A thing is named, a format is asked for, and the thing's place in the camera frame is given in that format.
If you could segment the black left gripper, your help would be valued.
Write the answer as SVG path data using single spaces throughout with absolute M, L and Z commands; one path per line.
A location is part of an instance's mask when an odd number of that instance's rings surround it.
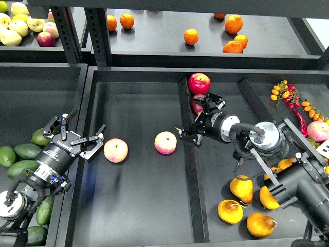
M 51 142 L 42 149 L 35 161 L 39 164 L 34 174 L 38 177 L 61 177 L 69 169 L 75 159 L 82 157 L 91 161 L 94 155 L 103 149 L 106 125 L 90 137 L 81 137 L 68 129 L 69 123 L 78 114 L 74 109 L 61 117 L 55 116 L 44 127 L 42 133 Z

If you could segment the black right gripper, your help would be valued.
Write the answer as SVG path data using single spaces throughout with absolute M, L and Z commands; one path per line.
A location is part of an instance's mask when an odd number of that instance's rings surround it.
M 189 127 L 175 125 L 179 138 L 198 147 L 201 145 L 203 137 L 209 137 L 222 143 L 231 142 L 229 138 L 231 116 L 223 111 L 223 107 L 226 105 L 223 97 L 207 93 L 204 98 L 193 98 L 192 101 L 194 104 L 202 105 L 203 112 Z

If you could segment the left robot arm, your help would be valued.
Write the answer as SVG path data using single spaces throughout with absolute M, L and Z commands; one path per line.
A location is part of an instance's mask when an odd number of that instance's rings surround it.
M 90 162 L 104 148 L 106 125 L 90 137 L 81 137 L 69 130 L 69 122 L 77 111 L 55 116 L 43 128 L 42 134 L 50 140 L 34 159 L 36 171 L 20 175 L 8 190 L 1 193 L 1 246 L 27 246 L 28 226 L 37 207 L 50 196 L 67 192 L 71 180 L 66 172 L 81 157 Z

